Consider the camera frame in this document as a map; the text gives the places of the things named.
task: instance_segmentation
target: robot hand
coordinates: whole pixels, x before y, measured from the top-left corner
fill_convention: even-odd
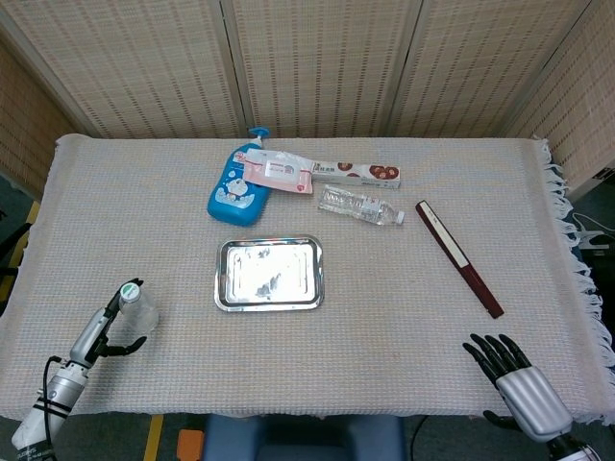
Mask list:
[[[531,365],[519,346],[501,334],[484,339],[470,335],[482,350],[463,343],[463,348],[479,363],[482,371],[498,389],[510,417],[485,411],[484,417],[499,427],[523,431],[535,442],[547,443],[552,460],[600,461],[589,446],[570,435],[573,418],[542,372]]]
[[[129,282],[141,285],[143,280]],[[117,290],[107,307],[92,315],[86,328],[70,350],[70,359],[47,384],[50,362],[61,362],[52,356],[45,366],[43,387],[40,397],[25,420],[12,437],[19,461],[55,460],[53,440],[73,409],[87,385],[87,373],[99,357],[129,355],[136,352],[147,339],[141,336],[130,346],[109,346],[107,333],[119,312],[120,291]]]

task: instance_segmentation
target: red and white package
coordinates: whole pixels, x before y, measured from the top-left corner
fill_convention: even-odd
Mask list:
[[[314,162],[282,151],[248,149],[243,179],[274,189],[311,194],[311,172]]]

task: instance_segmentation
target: blue chair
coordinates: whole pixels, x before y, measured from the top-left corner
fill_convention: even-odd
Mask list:
[[[387,415],[332,416],[324,420],[210,415],[202,459],[406,461],[404,424],[401,418]]]

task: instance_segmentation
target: yellow tape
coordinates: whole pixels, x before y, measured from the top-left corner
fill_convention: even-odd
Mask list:
[[[28,217],[26,218],[26,223],[33,224],[38,216],[38,210],[40,209],[40,204],[38,202],[33,202],[30,207],[30,212],[28,213]],[[28,233],[22,235],[21,238],[17,241],[15,245],[15,249],[12,251],[11,259],[9,261],[9,267],[18,267],[21,258],[23,257],[23,249],[26,247],[26,243],[28,243]],[[11,294],[12,280],[13,276],[4,276],[2,277],[2,282],[0,283],[0,301],[6,301]]]
[[[147,436],[147,444],[145,445],[145,454],[143,461],[156,461],[158,455],[158,445],[160,443],[160,435],[162,434],[162,415],[153,415],[150,422],[150,433]]]

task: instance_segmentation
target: bottle cap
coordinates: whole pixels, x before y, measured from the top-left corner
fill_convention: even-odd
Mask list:
[[[119,295],[124,303],[134,303],[141,297],[141,289],[136,283],[129,281],[119,289]]]

